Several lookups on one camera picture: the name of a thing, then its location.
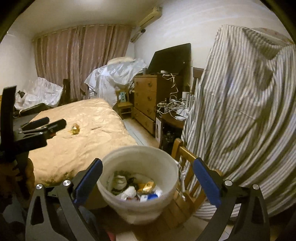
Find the wooden dresser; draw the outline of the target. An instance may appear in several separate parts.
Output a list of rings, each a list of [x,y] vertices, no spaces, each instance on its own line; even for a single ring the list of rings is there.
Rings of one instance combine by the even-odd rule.
[[[183,77],[175,75],[137,75],[134,77],[133,117],[155,136],[157,104],[168,100],[174,93],[182,96]]]

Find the brown curtain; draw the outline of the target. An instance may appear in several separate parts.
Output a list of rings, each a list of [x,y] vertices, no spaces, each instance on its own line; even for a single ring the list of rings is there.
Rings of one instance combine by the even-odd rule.
[[[132,30],[130,25],[95,24],[39,35],[33,40],[37,75],[57,85],[69,80],[71,99],[82,100],[88,95],[88,75],[126,55]]]

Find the left silver plastic cover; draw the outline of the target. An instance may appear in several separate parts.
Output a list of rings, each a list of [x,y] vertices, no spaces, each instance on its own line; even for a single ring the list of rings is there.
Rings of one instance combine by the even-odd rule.
[[[63,87],[38,77],[34,81],[30,81],[28,86],[23,90],[23,97],[17,96],[15,108],[24,110],[32,108],[38,104],[44,103],[49,107],[55,108],[58,106]]]

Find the white terry sock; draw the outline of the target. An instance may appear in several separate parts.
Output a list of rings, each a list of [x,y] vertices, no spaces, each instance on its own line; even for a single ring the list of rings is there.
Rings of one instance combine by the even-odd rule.
[[[120,200],[133,199],[137,195],[133,181],[127,180],[125,176],[114,176],[110,192]]]

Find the air conditioner unit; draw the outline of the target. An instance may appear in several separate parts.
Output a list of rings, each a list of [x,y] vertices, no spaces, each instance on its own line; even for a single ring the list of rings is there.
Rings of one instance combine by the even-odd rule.
[[[162,7],[161,6],[154,7],[152,9],[152,11],[137,24],[137,26],[135,28],[135,33],[131,37],[130,42],[131,43],[135,43],[138,40],[138,38],[142,34],[145,33],[146,28],[150,24],[152,24],[155,21],[157,21],[161,16],[162,16]]]

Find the yellow plastic wrapper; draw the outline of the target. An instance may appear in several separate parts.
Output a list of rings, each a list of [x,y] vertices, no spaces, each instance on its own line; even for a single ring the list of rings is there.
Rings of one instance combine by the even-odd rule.
[[[71,126],[70,133],[71,133],[72,135],[78,135],[78,134],[80,133],[80,126],[79,126],[77,123],[74,123],[74,124]]]

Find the tan bed blanket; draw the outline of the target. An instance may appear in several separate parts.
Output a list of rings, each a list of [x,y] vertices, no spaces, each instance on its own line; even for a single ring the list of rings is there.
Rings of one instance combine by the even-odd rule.
[[[35,184],[51,186],[72,179],[79,171],[87,169],[95,158],[102,159],[115,149],[137,143],[104,99],[81,100],[45,110],[34,120],[44,117],[51,122],[63,118],[67,125],[49,139],[45,147],[29,152]],[[70,133],[74,123],[80,126],[78,135]]]

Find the black desk lamp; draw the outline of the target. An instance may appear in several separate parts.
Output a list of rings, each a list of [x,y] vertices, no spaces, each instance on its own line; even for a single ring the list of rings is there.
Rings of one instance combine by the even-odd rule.
[[[23,98],[25,96],[25,93],[23,91],[19,90],[18,92],[15,93],[15,98],[17,98],[18,96],[20,98]]]

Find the gold foil bag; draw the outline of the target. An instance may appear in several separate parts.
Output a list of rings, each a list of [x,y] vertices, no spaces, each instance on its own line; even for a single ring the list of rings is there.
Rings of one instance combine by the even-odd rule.
[[[140,193],[151,193],[153,189],[155,188],[156,184],[152,181],[149,181],[145,184],[139,184],[138,185],[138,192]]]

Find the white trash bucket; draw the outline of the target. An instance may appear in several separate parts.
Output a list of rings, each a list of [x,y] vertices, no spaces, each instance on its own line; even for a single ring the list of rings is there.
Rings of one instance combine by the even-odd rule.
[[[176,161],[166,152],[147,146],[127,146],[114,150],[103,159],[103,172],[97,187],[104,201],[131,225],[145,225],[155,221],[173,199],[179,182]],[[113,195],[114,176],[122,175],[139,184],[156,184],[151,193],[140,193],[133,199],[120,200]]]

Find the black television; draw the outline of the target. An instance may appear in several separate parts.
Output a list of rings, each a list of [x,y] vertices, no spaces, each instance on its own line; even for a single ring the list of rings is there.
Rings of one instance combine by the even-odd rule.
[[[156,51],[147,69],[147,74],[157,74],[166,71],[180,74],[191,60],[191,43],[176,45]]]

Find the silver plastic cover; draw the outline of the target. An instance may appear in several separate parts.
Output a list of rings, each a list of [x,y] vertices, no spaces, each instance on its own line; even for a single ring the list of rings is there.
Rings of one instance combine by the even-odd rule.
[[[116,90],[132,84],[133,78],[147,65],[142,59],[113,63],[93,70],[85,80],[89,98],[102,98],[110,106],[117,103]]]
[[[24,110],[32,108],[38,104],[44,103],[49,107],[55,108],[58,106],[63,87],[38,77],[34,81],[30,81],[28,86],[23,90],[23,97],[17,96],[15,108]]]

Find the small wooden chair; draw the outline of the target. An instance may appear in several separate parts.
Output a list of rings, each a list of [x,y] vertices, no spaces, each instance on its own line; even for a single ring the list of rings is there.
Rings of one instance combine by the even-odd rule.
[[[130,114],[133,116],[133,104],[130,102],[130,96],[128,89],[120,89],[116,90],[116,98],[117,98],[117,109],[119,116],[123,119],[124,114]]]

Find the striped cloth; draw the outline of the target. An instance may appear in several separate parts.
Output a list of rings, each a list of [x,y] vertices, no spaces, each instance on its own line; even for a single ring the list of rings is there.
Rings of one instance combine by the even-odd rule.
[[[182,140],[224,179],[260,186],[269,216],[295,204],[295,45],[217,32]]]

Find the right silver plastic cover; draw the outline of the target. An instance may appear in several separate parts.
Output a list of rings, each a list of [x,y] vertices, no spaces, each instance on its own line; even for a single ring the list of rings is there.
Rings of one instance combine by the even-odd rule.
[[[89,98],[102,98],[110,106],[117,103],[116,90],[132,84],[133,78],[147,65],[142,59],[113,63],[93,70],[85,80]]]

